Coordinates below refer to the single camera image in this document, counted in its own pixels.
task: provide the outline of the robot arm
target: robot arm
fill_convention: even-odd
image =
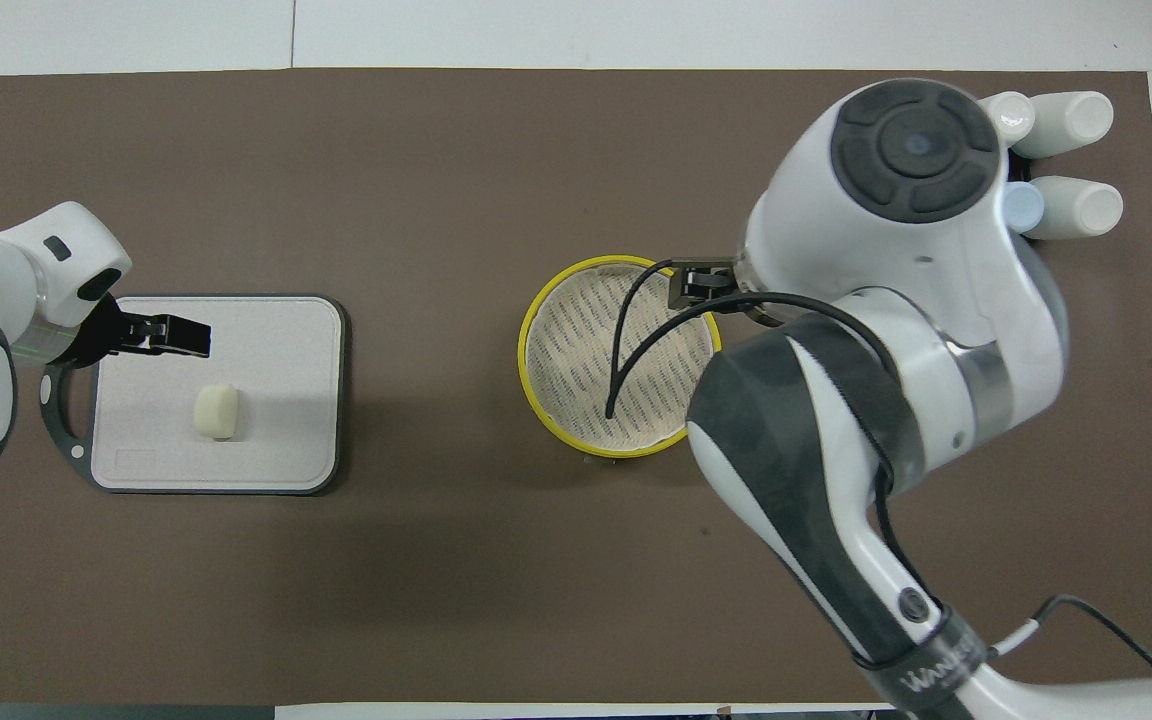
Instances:
[[[1152,680],[1002,679],[865,516],[878,483],[914,487],[1060,389],[1064,304],[1006,227],[1006,165],[987,115],[955,88],[888,81],[827,109],[756,204],[735,279],[844,310],[896,372],[842,325],[797,316],[710,362],[690,444],[893,706],[922,719],[1152,715]]]
[[[66,202],[0,232],[0,454],[15,419],[15,365],[85,366],[108,354],[206,356],[210,328],[124,314],[109,288],[132,267],[105,225]]]

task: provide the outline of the brown surface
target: brown surface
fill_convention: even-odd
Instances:
[[[106,495],[50,446],[23,374],[0,462],[0,702],[872,700],[685,446],[584,464],[526,407],[515,342],[568,263],[730,252],[810,120],[881,77],[0,78],[0,228],[82,200],[136,262],[122,293],[320,291],[355,331],[326,497]],[[1152,647],[1146,78],[932,77],[1109,94],[1111,136],[1038,172],[1114,182],[1128,210],[1106,238],[1041,247],[1071,306],[1064,395],[900,498],[901,536],[986,638],[1069,591]],[[1063,611],[1000,667],[1147,673]]]

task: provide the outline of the white floor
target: white floor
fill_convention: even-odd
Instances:
[[[1152,101],[1152,3],[0,0],[0,74],[400,65],[1149,70]],[[312,706],[280,715],[391,711]],[[493,712],[479,706],[470,714]]]

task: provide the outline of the white food piece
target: white food piece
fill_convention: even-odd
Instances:
[[[238,388],[217,384],[198,391],[194,402],[194,429],[211,439],[229,439],[238,432]]]

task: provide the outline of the yellow rim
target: yellow rim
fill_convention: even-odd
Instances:
[[[550,429],[550,432],[554,433],[554,437],[561,439],[561,441],[567,442],[576,450],[588,452],[590,455],[596,455],[599,457],[643,457],[644,455],[652,455],[653,452],[664,450],[672,446],[673,444],[680,441],[680,439],[687,437],[687,427],[679,429],[679,432],[665,438],[662,441],[639,448],[638,450],[605,450],[602,447],[594,447],[589,445],[589,442],[582,442],[578,438],[568,433],[558,426],[558,423],[545,412],[544,407],[540,407],[540,401],[536,400],[536,393],[531,389],[531,378],[526,377],[526,332],[531,329],[531,321],[536,318],[536,313],[540,311],[540,304],[550,296],[550,293],[554,288],[559,287],[567,278],[573,276],[573,274],[579,273],[582,270],[590,270],[598,265],[611,265],[611,264],[630,264],[641,266],[641,268],[650,268],[653,265],[652,260],[645,258],[637,258],[635,255],[599,255],[598,258],[590,258],[589,260],[581,260],[570,268],[563,270],[563,272],[554,275],[552,281],[545,283],[545,287],[540,288],[540,291],[536,294],[535,300],[531,301],[531,306],[526,308],[526,314],[522,316],[522,329],[518,332],[518,378],[522,381],[522,392],[526,393],[526,403],[531,406],[532,414],[536,414],[536,418],[540,418],[540,422],[545,427]],[[664,274],[672,275],[672,270],[664,270]],[[718,324],[714,323],[713,314],[705,313],[702,314],[705,319],[705,324],[708,325],[708,340],[710,344],[713,346],[714,353],[722,350],[723,343],[722,339],[718,336]]]

